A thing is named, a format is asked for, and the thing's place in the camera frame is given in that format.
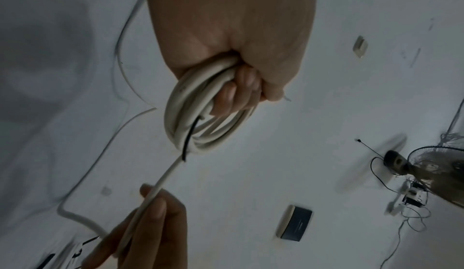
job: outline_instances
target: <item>black antenna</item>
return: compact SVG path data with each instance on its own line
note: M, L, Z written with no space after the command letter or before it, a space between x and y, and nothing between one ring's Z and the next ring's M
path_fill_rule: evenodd
M368 145L364 144L360 139L356 139L356 141L357 141L357 142L360 142L361 144L363 144L364 146L366 146L367 148L369 148L369 150L371 150L371 151L374 152L375 154L379 155L382 159L384 159L382 155L380 155L379 153L377 153L376 151L374 151L374 150L373 150L371 147L369 147Z

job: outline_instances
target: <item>white wire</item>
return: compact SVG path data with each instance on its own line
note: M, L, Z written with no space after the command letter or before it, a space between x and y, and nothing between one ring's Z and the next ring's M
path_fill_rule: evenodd
M145 0L138 0L134 9L132 10L116 45L116 57L118 66L121 70L121 74L126 80L131 90L145 103L151 105L142 96L137 93L135 88L127 78L124 68L121 62L121 47L126 36L127 28L132 24L133 19L137 16L142 4ZM207 65L200 65L189 70L174 87L171 96L166 105L164 113L164 128L169 140L175 145L175 147L182 151L186 138L192 124L197 117L204 119L213 109L213 98L218 91L224 86L224 84L232 80L237 70L237 64L240 62L240 58L237 56L230 56L221 59L216 59ZM82 225L86 226L90 230L94 231L100 237L105 237L108 233L94 221L70 211L64 210L67 199L73 194L75 189L83 182L83 180L90 174L95 165L101 159L103 154L106 152L108 147L111 145L115 137L127 126L131 121L140 117L148 112L154 111L156 108L144 111L135 117L131 118L126 122L110 139L108 144L103 149L100 156L90 167L84 177L74 186L69 192L66 199L61 202L58 206L57 212L60 216L71 219ZM223 122L227 119L226 117L212 118L205 123L196 126L193 130L193 135L188 142L189 153L204 153L211 149L219 146L223 143L230 135L232 135L238 127L244 123L250 115L253 113L254 108L248 110L242 110L235 114L231 121L220 127ZM137 209L134 217L129 223L124 236L122 237L119 246L116 250L115 256L119 256L120 253L128 245L134 230L140 221L144 211L150 205L151 201L156 197L162 186L169 178L170 175L180 166L182 163L182 156L165 171L158 182L151 189L149 194L145 197L140 207Z

